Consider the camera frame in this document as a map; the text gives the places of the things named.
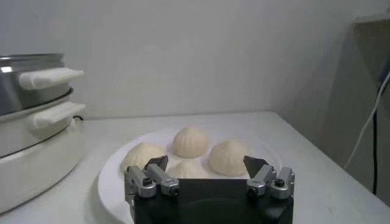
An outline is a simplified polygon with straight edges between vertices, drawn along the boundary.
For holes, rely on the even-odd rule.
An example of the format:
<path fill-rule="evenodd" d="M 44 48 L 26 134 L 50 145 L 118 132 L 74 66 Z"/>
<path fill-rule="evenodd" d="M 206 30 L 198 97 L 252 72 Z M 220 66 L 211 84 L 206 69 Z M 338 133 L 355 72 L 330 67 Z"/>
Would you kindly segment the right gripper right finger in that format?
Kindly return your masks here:
<path fill-rule="evenodd" d="M 246 181 L 246 192 L 250 198 L 264 194 L 284 200 L 294 196 L 295 173 L 290 167 L 282 167 L 277 175 L 274 167 L 264 159 L 245 156 L 244 165 L 250 178 Z"/>

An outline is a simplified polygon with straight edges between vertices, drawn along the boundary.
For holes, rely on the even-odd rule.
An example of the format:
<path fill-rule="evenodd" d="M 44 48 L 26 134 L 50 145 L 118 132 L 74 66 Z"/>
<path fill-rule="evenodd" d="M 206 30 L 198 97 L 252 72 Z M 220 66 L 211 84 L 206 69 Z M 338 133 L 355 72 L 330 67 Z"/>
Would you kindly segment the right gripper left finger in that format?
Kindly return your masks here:
<path fill-rule="evenodd" d="M 128 166 L 124 172 L 124 199 L 130 209 L 134 207 L 134 198 L 150 199 L 160 193 L 172 199 L 180 195 L 179 180 L 166 174 L 168 156 L 151 158 L 143 169 Z"/>

